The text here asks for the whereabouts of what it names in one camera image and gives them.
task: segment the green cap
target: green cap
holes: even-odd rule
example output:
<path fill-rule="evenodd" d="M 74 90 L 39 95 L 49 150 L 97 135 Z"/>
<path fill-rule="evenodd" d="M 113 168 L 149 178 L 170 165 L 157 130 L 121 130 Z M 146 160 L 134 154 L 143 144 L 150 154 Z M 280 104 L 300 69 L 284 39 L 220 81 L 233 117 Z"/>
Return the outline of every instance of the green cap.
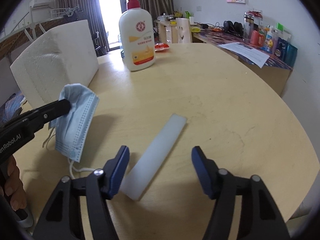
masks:
<path fill-rule="evenodd" d="M 280 23 L 277 23 L 277 29 L 283 32 L 283 25 Z"/>

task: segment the paper sheet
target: paper sheet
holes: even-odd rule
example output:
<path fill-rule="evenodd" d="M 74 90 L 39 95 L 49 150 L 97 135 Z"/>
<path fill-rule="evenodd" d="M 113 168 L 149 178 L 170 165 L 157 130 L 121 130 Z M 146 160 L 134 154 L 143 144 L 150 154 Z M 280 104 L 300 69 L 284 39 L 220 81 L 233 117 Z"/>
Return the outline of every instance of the paper sheet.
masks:
<path fill-rule="evenodd" d="M 250 46 L 247 46 L 246 44 L 240 43 L 240 42 L 234 42 L 234 43 L 228 43 L 224 45 L 219 45 L 218 47 L 224 48 L 230 51 L 233 51 L 235 53 L 238 53 L 247 59 L 251 60 L 253 63 L 258 65 L 260 68 L 263 67 L 263 65 L 266 63 L 268 58 L 270 58 L 269 55 L 266 53 L 251 48 Z"/>

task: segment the blue surgical mask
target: blue surgical mask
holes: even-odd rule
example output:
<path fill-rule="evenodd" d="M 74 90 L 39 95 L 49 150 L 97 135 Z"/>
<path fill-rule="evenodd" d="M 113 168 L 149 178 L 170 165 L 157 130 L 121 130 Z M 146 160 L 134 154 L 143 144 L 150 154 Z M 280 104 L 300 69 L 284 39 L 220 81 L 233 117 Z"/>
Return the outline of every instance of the blue surgical mask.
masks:
<path fill-rule="evenodd" d="M 84 142 L 87 137 L 93 114 L 99 98 L 81 84 L 66 85 L 59 100 L 67 99 L 71 104 L 70 112 L 49 123 L 56 127 L 55 149 L 71 160 L 80 162 Z"/>

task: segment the human hand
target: human hand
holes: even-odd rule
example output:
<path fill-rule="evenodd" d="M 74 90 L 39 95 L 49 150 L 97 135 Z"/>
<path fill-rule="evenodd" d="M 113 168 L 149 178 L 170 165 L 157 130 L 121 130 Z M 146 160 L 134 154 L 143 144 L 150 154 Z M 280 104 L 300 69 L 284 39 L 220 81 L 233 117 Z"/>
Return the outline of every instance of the human hand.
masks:
<path fill-rule="evenodd" d="M 26 208 L 27 195 L 23 189 L 23 183 L 20 180 L 20 170 L 17 167 L 17 162 L 13 156 L 9 158 L 8 163 L 8 176 L 9 179 L 4 185 L 4 192 L 7 196 L 11 196 L 10 205 L 14 211 Z M 3 189 L 0 187 L 0 194 L 4 194 Z"/>

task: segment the mask ear loop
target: mask ear loop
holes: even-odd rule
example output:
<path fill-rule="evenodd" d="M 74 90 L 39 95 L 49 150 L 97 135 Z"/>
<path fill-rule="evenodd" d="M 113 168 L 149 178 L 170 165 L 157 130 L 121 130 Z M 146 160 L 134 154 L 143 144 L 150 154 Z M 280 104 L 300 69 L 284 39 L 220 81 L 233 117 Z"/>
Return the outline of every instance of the mask ear loop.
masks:
<path fill-rule="evenodd" d="M 52 133 L 53 133 L 53 130 L 55 130 L 55 127 L 52 127 L 52 129 L 51 129 L 51 131 L 50 131 L 50 133 L 49 133 L 49 136 L 47 137 L 47 139 L 43 142 L 43 144 L 42 144 L 42 148 L 44 148 L 44 145 L 45 145 L 45 148 L 48 150 L 48 151 L 50 151 L 49 149 L 48 149 L 48 143 L 49 143 L 49 141 L 54 137 L 54 136 L 56 136 L 56 133 L 54 133 L 53 135 L 52 135 Z"/>
<path fill-rule="evenodd" d="M 82 168 L 82 169 L 76 169 L 73 164 L 75 163 L 74 160 L 70 160 L 69 158 L 68 159 L 68 163 L 69 163 L 69 172 L 70 172 L 70 176 L 72 179 L 75 179 L 75 176 L 73 175 L 73 171 L 75 172 L 78 172 L 78 173 L 81 173 L 81 172 L 84 172 L 84 171 L 95 171 L 95 169 L 92 169 L 92 168 Z"/>

